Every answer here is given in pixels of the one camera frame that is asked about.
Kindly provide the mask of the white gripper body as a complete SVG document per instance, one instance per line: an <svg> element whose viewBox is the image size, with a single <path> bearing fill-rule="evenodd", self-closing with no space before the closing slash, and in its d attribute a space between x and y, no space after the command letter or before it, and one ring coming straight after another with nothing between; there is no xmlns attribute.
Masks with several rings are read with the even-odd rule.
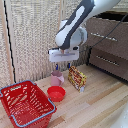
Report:
<svg viewBox="0 0 128 128"><path fill-rule="evenodd" d="M50 62L72 61L79 58L79 48L74 47L61 52L59 48L52 48L48 51Z"/></svg>

